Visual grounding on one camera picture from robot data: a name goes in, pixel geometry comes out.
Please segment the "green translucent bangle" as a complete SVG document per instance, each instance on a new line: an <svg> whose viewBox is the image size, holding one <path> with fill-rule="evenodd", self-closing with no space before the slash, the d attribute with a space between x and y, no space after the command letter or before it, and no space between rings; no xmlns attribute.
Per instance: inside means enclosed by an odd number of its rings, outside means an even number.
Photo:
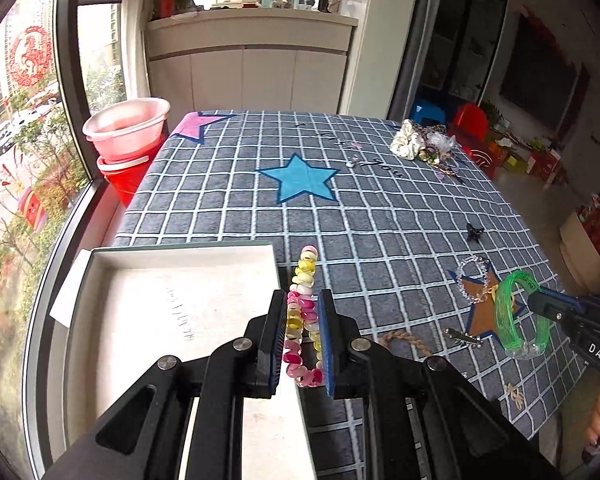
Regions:
<svg viewBox="0 0 600 480"><path fill-rule="evenodd" d="M550 321L531 314L529 307L516 298L516 292L521 292L523 300L530 300L532 292L539 290L534 276L523 270L509 273L496 286L493 296L496 334L512 359L538 358L550 342Z"/></svg>

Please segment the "pile of mixed jewelry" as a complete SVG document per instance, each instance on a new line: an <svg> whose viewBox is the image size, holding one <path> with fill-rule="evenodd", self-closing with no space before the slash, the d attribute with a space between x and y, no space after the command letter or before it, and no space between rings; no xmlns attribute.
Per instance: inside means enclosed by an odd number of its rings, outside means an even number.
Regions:
<svg viewBox="0 0 600 480"><path fill-rule="evenodd" d="M465 181L453 168L455 160L453 150L460 146L454 136L446 134L444 125L421 126L416 124L415 127L415 132L422 140L422 146L417 151L416 159L464 184Z"/></svg>

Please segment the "beige bow hair clip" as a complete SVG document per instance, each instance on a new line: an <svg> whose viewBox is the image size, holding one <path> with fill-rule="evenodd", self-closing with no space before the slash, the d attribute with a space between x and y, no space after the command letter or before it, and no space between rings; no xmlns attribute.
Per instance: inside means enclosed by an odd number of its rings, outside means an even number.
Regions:
<svg viewBox="0 0 600 480"><path fill-rule="evenodd" d="M505 393L508 395L518 411L524 408L524 389L520 385L513 385L510 382L504 385Z"/></svg>

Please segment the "silver metal hair clip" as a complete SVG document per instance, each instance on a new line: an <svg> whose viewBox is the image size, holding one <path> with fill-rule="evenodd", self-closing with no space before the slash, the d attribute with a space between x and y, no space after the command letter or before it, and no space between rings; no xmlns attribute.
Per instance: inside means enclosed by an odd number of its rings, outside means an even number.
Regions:
<svg viewBox="0 0 600 480"><path fill-rule="evenodd" d="M449 340L455 341L457 344L466 344L469 348L481 348L483 341L479 336L471 336L469 334L454 330L452 327L447 327L443 330L445 336Z"/></svg>

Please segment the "blue grid star tablecloth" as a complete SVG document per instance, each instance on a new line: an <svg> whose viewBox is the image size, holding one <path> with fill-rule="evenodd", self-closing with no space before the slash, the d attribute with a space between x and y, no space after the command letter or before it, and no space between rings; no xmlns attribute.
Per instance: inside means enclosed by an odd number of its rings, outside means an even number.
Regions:
<svg viewBox="0 0 600 480"><path fill-rule="evenodd" d="M256 240L289 272L303 246L320 254L318 287L363 335L393 352L444 356L526 437L538 433L585 366L559 330L532 360L510 358L490 330L481 348L469 333L483 289L525 270L562 284L529 223L465 155L457 182L390 151L395 122L351 116L204 113L199 140L172 133L125 211L114 244L152 246ZM481 226L468 242L466 224ZM504 385L524 389L521 411Z"/></svg>

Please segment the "black small hair claw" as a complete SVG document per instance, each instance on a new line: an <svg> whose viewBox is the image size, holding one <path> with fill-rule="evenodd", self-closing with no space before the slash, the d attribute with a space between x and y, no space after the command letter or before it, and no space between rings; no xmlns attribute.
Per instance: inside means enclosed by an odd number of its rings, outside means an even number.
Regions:
<svg viewBox="0 0 600 480"><path fill-rule="evenodd" d="M473 226L471 223L466 224L468 242L479 243L484 229L481 226Z"/></svg>

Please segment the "white shallow tray box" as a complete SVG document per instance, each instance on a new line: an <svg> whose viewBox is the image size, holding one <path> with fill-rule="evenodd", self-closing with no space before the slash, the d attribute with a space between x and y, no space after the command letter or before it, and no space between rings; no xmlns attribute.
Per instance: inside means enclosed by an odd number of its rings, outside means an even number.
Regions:
<svg viewBox="0 0 600 480"><path fill-rule="evenodd" d="M311 479L297 389L254 388L268 243L98 248L50 314L68 330L51 479Z"/></svg>

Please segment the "white fabric scrunchie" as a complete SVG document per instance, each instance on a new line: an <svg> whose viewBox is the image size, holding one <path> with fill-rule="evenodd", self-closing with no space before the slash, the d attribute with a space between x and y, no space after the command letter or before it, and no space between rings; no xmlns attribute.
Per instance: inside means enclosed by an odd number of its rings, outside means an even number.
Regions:
<svg viewBox="0 0 600 480"><path fill-rule="evenodd" d="M426 141L422 127L411 119L405 119L390 143L391 153L406 160L415 160L424 148Z"/></svg>

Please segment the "red plastic stool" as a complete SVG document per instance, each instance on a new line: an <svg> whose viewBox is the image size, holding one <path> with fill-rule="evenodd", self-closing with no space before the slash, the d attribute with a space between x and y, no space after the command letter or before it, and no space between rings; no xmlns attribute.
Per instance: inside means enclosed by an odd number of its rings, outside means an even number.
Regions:
<svg viewBox="0 0 600 480"><path fill-rule="evenodd" d="M460 148L469 159L481 169L489 179L495 174L495 164L486 145L488 118L484 111L475 104L461 105L449 123L448 133L454 136Z"/></svg>

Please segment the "blue plastic stool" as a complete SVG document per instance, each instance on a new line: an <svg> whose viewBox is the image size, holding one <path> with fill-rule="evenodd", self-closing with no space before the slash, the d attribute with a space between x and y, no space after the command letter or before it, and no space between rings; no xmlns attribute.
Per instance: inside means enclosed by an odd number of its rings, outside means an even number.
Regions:
<svg viewBox="0 0 600 480"><path fill-rule="evenodd" d="M445 111L436 104L424 99L414 101L410 119L424 127L446 124Z"/></svg>

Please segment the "red plastic bucket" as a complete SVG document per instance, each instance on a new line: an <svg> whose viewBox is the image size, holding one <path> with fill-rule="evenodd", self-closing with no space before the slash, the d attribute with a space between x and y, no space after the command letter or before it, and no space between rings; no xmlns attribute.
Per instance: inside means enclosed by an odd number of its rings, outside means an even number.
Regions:
<svg viewBox="0 0 600 480"><path fill-rule="evenodd" d="M121 162L107 162L102 156L97 159L98 170L112 185L123 206L127 207L132 202L140 182L165 140L166 136L159 136L157 142L149 148L144 148L140 156Z"/></svg>

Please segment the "pink plastic basin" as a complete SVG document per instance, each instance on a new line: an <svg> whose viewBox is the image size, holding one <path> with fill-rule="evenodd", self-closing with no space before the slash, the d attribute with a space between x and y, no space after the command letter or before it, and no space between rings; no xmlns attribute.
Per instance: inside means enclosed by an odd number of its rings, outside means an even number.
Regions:
<svg viewBox="0 0 600 480"><path fill-rule="evenodd" d="M162 140L171 104L138 98L108 106L87 119L82 132L106 162L139 158Z"/></svg>

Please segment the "white low cabinet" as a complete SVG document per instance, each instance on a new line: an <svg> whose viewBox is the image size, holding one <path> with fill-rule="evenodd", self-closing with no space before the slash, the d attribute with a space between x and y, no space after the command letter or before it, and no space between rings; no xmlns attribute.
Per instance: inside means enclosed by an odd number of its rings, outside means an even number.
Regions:
<svg viewBox="0 0 600 480"><path fill-rule="evenodd" d="M337 113L354 18L284 9L188 12L148 24L152 96L189 112Z"/></svg>

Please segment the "red paper-cut window decal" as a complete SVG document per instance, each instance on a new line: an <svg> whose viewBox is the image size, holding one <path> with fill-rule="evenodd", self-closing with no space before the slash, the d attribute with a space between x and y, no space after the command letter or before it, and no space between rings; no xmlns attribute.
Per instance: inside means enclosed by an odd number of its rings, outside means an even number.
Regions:
<svg viewBox="0 0 600 480"><path fill-rule="evenodd" d="M41 26L27 27L9 50L8 71L19 87L30 88L40 82L50 68L52 40Z"/></svg>

